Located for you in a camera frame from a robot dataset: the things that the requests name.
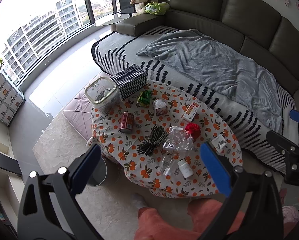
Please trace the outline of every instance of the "green cabbage plush toy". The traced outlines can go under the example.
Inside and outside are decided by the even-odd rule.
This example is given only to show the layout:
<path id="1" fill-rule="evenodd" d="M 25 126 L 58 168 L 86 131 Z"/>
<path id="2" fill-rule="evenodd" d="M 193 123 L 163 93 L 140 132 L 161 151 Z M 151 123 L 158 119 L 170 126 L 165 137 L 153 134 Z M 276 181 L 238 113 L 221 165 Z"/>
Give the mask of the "green cabbage plush toy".
<path id="1" fill-rule="evenodd" d="M 145 11 L 149 14 L 164 15 L 169 8 L 170 6 L 166 2 L 150 2 L 145 6 Z"/>

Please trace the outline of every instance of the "trash can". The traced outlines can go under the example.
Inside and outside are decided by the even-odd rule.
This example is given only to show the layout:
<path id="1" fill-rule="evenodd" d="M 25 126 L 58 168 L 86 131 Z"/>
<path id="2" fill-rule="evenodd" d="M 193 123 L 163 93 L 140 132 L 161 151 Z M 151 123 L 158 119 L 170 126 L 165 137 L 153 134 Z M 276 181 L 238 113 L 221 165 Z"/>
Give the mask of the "trash can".
<path id="1" fill-rule="evenodd" d="M 107 158 L 101 156 L 99 163 L 94 169 L 91 177 L 88 179 L 87 185 L 109 186 L 116 183 L 121 175 L 121 166 L 113 163 Z"/>

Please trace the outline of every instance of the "soda can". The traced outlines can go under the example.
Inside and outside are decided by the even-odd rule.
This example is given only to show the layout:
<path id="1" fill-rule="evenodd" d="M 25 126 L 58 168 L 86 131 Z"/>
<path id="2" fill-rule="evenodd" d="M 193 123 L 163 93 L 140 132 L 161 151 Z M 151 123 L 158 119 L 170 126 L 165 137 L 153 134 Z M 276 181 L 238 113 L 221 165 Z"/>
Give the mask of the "soda can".
<path id="1" fill-rule="evenodd" d="M 121 117 L 119 131 L 122 133 L 131 133 L 134 124 L 134 115 L 130 112 L 124 112 Z"/>

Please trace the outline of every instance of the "orange print tablecloth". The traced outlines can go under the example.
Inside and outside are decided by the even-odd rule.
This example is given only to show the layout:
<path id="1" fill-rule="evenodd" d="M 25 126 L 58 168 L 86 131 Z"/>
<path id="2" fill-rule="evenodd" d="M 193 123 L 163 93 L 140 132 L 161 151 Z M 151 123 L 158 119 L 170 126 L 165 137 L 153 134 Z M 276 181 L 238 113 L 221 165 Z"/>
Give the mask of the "orange print tablecloth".
<path id="1" fill-rule="evenodd" d="M 242 165 L 242 152 L 236 136 L 229 126 L 216 114 L 213 109 L 203 102 L 194 118 L 194 123 L 201 127 L 201 136 L 195 140 L 192 151 L 188 152 L 185 160 L 194 171 L 194 175 L 185 179 L 180 172 L 176 160 L 167 176 L 158 175 L 157 168 L 166 154 L 162 146 L 154 150 L 152 156 L 139 155 L 136 152 L 137 145 L 146 135 L 150 134 L 154 124 L 161 125 L 168 131 L 170 126 L 185 128 L 186 122 L 182 115 L 187 106 L 196 98 L 173 86 L 157 82 L 147 81 L 145 89 L 152 90 L 152 100 L 163 99 L 168 105 L 166 115 L 155 116 L 152 105 L 139 106 L 136 102 L 140 91 L 125 99 L 109 115 L 102 115 L 98 109 L 92 110 L 93 137 L 88 145 L 97 142 L 102 147 L 103 155 L 112 161 L 120 163 L 124 168 L 125 176 L 132 182 L 147 187 L 156 196 L 167 198 L 181 198 L 203 196 L 218 193 L 218 189 L 204 166 L 199 148 L 201 143 L 210 142 L 219 134 L 227 141 L 222 151 L 228 161 L 233 165 Z M 124 134 L 119 132 L 120 118 L 123 112 L 134 114 L 135 122 L 133 132 Z"/>

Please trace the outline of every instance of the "black and white tissue box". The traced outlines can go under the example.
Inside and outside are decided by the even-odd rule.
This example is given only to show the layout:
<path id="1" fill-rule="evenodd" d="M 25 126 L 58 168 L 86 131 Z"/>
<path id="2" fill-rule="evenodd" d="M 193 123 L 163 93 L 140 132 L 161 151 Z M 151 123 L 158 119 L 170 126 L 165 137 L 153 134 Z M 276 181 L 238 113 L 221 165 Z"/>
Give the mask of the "black and white tissue box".
<path id="1" fill-rule="evenodd" d="M 146 85 L 146 72 L 136 64 L 111 76 L 119 90 L 121 100 L 128 98 Z"/>

